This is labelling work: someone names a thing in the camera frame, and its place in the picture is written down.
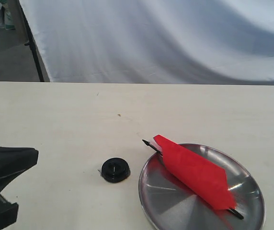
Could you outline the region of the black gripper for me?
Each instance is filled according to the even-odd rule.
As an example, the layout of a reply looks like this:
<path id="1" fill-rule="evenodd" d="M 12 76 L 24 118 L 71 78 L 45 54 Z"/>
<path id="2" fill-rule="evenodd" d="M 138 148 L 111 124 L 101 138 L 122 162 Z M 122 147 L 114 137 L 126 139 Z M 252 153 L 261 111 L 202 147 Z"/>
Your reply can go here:
<path id="1" fill-rule="evenodd" d="M 20 174 L 37 164 L 38 150 L 34 148 L 0 147 L 0 191 Z M 0 230 L 17 221 L 19 205 L 0 194 Z"/>

